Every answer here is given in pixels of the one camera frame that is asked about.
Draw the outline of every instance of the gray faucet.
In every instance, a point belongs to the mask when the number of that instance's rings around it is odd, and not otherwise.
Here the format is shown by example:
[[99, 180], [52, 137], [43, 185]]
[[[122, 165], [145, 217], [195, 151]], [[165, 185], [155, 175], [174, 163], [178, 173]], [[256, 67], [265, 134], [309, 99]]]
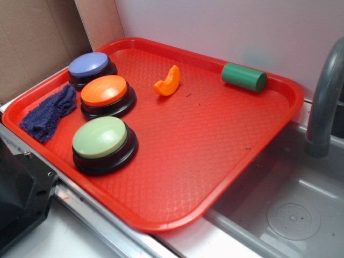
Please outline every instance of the gray faucet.
[[305, 145], [305, 153], [309, 156], [326, 156], [331, 134], [344, 135], [343, 85], [344, 38], [341, 38], [326, 59], [314, 95]]

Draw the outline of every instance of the dish cloth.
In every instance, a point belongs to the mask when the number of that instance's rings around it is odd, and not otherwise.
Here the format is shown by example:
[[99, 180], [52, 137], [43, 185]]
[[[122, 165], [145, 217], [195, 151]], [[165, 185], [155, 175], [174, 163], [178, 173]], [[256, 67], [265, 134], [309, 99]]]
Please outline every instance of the dish cloth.
[[76, 108], [75, 98], [75, 88], [68, 84], [31, 110], [19, 126], [36, 140], [46, 143], [55, 134], [60, 118]]

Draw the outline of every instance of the sink drain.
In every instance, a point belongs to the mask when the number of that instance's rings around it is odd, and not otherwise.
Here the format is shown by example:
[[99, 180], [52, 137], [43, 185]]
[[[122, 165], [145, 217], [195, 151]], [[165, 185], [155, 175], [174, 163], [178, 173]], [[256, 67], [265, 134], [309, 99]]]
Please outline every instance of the sink drain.
[[272, 203], [267, 219], [278, 235], [290, 240], [310, 238], [320, 227], [320, 214], [317, 209], [296, 197]]

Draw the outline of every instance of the stainless steel sink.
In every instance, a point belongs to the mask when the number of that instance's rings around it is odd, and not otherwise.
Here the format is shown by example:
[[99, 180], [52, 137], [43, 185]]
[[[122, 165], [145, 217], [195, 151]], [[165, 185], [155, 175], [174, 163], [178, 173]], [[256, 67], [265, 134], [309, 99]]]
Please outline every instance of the stainless steel sink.
[[205, 218], [262, 257], [344, 257], [344, 142], [317, 159], [305, 133], [291, 122]]

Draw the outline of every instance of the red tray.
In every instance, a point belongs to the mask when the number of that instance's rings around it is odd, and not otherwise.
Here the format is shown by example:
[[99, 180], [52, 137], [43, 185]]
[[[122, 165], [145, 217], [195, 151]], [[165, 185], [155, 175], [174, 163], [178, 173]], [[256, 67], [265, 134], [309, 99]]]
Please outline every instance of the red tray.
[[[135, 158], [106, 176], [81, 174], [72, 159], [75, 132], [88, 120], [78, 109], [41, 144], [18, 124], [28, 111], [68, 82], [64, 69], [20, 96], [3, 114], [4, 125], [132, 227], [169, 231], [201, 217], [300, 109], [304, 97], [293, 81], [268, 74], [259, 94], [224, 83], [226, 61], [145, 39], [110, 43], [106, 53], [137, 93], [123, 121], [139, 141]], [[181, 71], [177, 91], [158, 96], [153, 85], [172, 65]]]

